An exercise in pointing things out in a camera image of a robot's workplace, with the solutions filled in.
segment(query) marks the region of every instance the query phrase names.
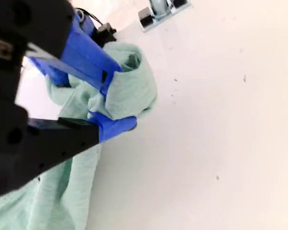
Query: white table surface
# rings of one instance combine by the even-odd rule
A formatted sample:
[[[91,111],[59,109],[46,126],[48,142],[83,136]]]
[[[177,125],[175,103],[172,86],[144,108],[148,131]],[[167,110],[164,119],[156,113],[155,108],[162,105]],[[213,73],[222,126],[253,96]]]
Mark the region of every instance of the white table surface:
[[[159,101],[104,145],[88,230],[288,230],[288,0],[192,3],[118,35]]]

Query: green cloth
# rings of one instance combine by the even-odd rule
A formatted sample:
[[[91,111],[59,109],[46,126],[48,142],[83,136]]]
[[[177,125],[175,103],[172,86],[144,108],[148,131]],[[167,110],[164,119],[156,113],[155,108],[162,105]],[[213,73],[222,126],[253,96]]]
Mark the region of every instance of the green cloth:
[[[136,46],[110,43],[104,50],[122,67],[106,100],[88,83],[69,76],[72,88],[57,88],[47,78],[51,99],[62,117],[88,118],[88,110],[119,119],[142,117],[156,102],[157,90],[147,60]],[[18,191],[0,197],[0,230],[85,230],[101,145],[61,163]]]

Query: crumpled fabric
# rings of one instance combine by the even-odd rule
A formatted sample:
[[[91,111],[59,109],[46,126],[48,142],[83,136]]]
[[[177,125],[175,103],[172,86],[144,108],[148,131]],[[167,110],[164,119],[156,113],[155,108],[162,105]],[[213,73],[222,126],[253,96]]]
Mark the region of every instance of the crumpled fabric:
[[[46,78],[50,98],[63,105],[61,117],[87,119],[90,110],[110,119],[142,118],[154,107],[156,83],[141,50],[122,43],[109,43],[104,50],[124,71],[115,73],[106,99],[73,76],[71,88],[57,88]],[[85,230],[100,153],[101,144],[0,197],[0,230]]]

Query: black cable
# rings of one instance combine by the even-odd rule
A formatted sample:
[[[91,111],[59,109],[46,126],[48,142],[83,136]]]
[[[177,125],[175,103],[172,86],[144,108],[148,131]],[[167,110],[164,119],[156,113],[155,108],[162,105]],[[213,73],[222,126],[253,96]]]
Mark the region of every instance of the black cable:
[[[80,11],[83,11],[84,13],[88,14],[89,16],[91,16],[96,22],[98,22],[100,25],[103,25],[103,23],[95,16],[93,15],[92,13],[86,11],[85,9],[82,9],[82,8],[75,8],[77,10],[80,10]]]

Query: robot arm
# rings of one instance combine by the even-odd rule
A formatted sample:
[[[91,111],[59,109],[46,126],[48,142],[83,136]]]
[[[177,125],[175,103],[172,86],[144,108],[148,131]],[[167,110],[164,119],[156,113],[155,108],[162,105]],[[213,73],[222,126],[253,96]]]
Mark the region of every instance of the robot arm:
[[[0,195],[136,126],[135,117],[112,121],[100,114],[88,121],[29,119],[14,104],[25,54],[89,82],[104,96],[120,71],[79,30],[67,0],[0,1]]]

